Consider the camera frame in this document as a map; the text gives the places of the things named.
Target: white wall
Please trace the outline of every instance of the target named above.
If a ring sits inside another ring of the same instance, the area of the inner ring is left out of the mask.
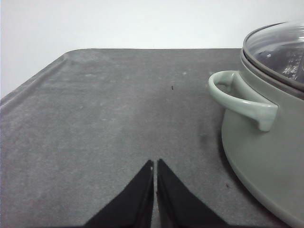
[[[79,48],[240,48],[304,0],[2,0],[1,97]]]

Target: pot lid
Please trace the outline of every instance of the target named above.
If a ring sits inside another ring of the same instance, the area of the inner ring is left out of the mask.
[[[304,91],[304,21],[255,30],[245,38],[243,50],[259,70]]]

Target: gray table surface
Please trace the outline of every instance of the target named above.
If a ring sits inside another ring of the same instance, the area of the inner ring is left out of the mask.
[[[228,223],[285,227],[243,187],[221,145],[224,110],[207,80],[239,69],[239,52],[75,50],[7,95],[2,227],[82,225],[159,158]]]

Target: pot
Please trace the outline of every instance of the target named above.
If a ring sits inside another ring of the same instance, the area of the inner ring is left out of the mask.
[[[211,96],[226,108],[221,129],[225,154],[267,209],[303,228],[304,22],[253,31],[240,57],[241,69],[209,78]]]

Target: black object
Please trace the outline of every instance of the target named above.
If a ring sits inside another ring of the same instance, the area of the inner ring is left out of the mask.
[[[153,172],[153,162],[148,160],[118,196],[80,227],[149,228],[154,198]]]
[[[194,196],[162,159],[157,162],[157,198],[162,228],[254,228],[227,224]]]

